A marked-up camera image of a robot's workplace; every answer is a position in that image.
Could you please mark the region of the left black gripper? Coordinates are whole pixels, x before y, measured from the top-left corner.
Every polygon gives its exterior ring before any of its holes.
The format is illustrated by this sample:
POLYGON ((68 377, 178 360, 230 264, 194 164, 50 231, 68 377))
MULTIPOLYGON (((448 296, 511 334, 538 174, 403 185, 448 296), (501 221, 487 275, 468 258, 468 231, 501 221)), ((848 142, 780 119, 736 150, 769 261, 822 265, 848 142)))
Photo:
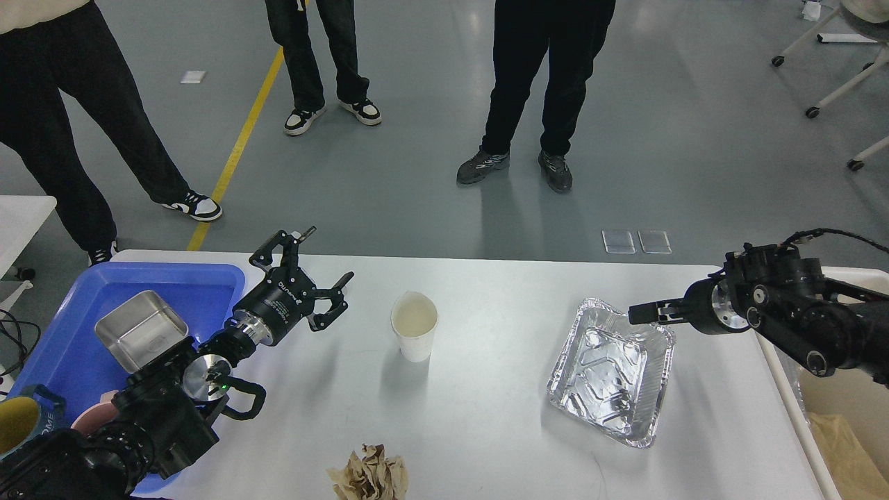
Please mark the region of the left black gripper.
POLYGON ((257 251, 249 257, 250 265, 263 270, 263 278, 250 292, 235 304, 232 325, 240 329, 254 344, 276 346, 305 317, 311 331, 327 329, 349 304, 344 288, 355 276, 347 272, 331 288, 317 289, 311 279, 298 279, 299 245, 315 233, 317 228, 273 233, 257 251), (273 253, 281 250, 280 262, 273 263, 273 253), (331 307, 323 313, 315 313, 316 301, 330 301, 331 307))

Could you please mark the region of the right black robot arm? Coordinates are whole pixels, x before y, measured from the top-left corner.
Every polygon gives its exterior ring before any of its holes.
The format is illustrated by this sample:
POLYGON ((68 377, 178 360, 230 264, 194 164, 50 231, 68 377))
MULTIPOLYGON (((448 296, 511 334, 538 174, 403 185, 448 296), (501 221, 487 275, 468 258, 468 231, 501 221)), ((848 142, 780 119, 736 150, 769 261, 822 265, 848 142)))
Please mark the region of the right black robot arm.
POLYGON ((752 329, 814 376, 857 369, 887 386, 887 294, 828 278, 818 259, 800 256, 800 244, 828 233, 746 243, 681 298, 629 307, 629 322, 689 324, 706 335, 752 329))

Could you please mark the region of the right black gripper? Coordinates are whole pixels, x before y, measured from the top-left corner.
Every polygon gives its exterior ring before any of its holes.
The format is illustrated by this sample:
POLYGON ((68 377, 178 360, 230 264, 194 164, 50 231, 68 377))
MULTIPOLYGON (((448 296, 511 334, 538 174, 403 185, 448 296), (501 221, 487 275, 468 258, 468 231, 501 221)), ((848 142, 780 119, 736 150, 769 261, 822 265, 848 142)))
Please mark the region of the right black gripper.
POLYGON ((628 310, 628 321, 631 325, 689 323, 705 335, 749 330, 749 322, 733 309, 729 294, 720 284, 721 281, 705 279, 692 283, 682 299, 632 305, 628 310))

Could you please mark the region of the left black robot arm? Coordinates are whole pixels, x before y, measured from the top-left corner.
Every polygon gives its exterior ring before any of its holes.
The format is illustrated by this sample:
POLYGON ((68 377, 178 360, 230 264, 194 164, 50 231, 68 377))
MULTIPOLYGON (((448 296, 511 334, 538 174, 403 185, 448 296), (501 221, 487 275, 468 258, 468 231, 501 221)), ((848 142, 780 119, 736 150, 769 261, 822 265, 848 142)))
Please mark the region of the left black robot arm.
POLYGON ((249 263, 263 272, 238 299, 232 265, 107 262, 76 279, 2 408, 3 499, 127 499, 147 475, 169 478, 219 438, 219 415, 257 417, 265 390, 234 377, 260 344, 299 321, 313 331, 346 309, 344 287, 299 265, 304 236, 275 232, 249 263))

